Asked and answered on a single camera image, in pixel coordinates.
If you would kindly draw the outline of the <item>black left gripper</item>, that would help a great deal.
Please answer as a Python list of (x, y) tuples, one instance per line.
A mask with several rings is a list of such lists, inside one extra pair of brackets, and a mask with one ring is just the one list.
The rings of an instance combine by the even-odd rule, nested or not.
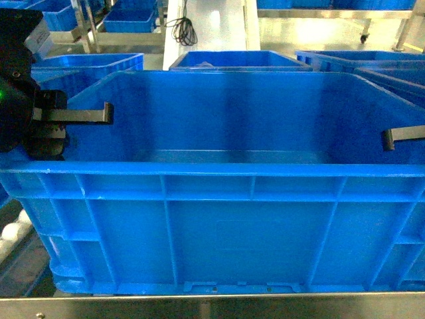
[(31, 76), (34, 63), (52, 46), (43, 13), (1, 10), (1, 152), (23, 146), (36, 160), (62, 157), (68, 138), (65, 125), (109, 125), (114, 106), (101, 110), (68, 110), (66, 95), (42, 90)]

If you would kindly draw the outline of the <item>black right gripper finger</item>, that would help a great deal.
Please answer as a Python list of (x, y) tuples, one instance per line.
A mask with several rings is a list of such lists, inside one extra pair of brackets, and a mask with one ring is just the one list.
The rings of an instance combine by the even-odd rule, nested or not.
[(395, 150), (397, 142), (423, 140), (424, 138), (424, 125), (391, 128), (381, 132), (382, 148), (386, 152)]

